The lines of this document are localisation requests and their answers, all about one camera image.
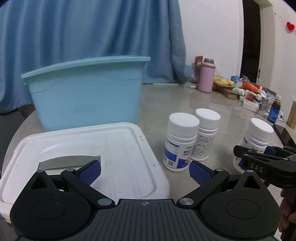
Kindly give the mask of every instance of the pink bottle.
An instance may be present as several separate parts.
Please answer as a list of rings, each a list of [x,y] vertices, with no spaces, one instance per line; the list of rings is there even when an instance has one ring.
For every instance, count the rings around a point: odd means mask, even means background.
[[[206,93],[212,92],[215,69],[216,66],[214,65],[214,60],[205,58],[200,72],[200,83],[198,85],[199,91]]]

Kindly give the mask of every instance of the heart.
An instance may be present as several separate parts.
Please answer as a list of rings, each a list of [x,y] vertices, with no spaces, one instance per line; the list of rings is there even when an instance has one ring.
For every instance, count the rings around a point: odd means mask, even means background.
[[[290,22],[287,22],[287,27],[290,31],[294,30],[295,28],[295,25],[294,24],[291,24]]]

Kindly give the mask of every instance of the barcode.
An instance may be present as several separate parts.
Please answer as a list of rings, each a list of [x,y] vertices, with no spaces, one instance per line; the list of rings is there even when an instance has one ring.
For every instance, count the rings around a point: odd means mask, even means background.
[[[168,161],[168,164],[170,165],[170,166],[173,166],[174,165],[174,162],[173,161]]]

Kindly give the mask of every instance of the light blue plastic bin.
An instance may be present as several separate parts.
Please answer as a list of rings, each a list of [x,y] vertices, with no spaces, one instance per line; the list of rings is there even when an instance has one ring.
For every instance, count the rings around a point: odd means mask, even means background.
[[[46,131],[137,123],[142,68],[150,57],[112,56],[50,65],[22,74]]]

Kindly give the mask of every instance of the screw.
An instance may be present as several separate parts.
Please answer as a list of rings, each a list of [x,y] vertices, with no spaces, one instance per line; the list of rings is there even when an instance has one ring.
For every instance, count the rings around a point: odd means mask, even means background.
[[[108,206],[108,205],[112,204],[112,200],[109,198],[101,198],[98,200],[98,204],[101,206]]]
[[[179,203],[181,203],[184,206],[189,206],[194,204],[194,201],[191,198],[184,197],[179,200]]]

